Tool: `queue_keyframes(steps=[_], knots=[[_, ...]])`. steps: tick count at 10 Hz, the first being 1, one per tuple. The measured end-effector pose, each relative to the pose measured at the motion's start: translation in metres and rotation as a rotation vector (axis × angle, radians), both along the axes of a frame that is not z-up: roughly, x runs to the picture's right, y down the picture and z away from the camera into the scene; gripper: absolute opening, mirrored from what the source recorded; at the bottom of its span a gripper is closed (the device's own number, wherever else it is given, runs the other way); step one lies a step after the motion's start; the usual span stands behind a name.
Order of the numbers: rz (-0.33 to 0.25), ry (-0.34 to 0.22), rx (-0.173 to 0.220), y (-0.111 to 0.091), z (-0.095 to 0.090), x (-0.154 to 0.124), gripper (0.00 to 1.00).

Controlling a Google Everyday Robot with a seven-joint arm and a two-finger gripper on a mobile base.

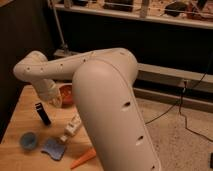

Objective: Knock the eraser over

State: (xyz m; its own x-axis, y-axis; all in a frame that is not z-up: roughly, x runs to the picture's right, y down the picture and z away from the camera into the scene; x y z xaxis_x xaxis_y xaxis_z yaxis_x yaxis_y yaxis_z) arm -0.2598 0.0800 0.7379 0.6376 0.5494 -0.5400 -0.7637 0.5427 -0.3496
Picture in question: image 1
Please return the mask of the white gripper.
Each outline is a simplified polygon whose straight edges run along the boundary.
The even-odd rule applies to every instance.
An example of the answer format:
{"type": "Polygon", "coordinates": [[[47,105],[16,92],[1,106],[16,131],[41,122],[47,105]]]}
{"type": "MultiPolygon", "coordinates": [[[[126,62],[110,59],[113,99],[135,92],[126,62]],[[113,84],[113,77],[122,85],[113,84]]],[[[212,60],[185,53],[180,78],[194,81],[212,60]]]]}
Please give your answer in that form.
{"type": "Polygon", "coordinates": [[[34,83],[34,88],[38,97],[43,101],[51,101],[56,108],[62,107],[62,98],[60,97],[59,88],[51,79],[42,79],[34,83]]]}

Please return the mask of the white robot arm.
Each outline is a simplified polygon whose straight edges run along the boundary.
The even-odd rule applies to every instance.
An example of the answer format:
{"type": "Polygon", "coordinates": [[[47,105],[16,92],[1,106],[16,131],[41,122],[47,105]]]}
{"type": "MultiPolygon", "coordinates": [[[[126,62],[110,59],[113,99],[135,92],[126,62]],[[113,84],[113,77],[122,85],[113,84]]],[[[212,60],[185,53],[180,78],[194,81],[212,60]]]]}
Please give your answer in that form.
{"type": "Polygon", "coordinates": [[[138,63],[129,50],[93,50],[52,61],[32,51],[13,73],[43,101],[59,96],[57,80],[72,82],[74,103],[104,171],[162,171],[133,92],[138,63]]]}

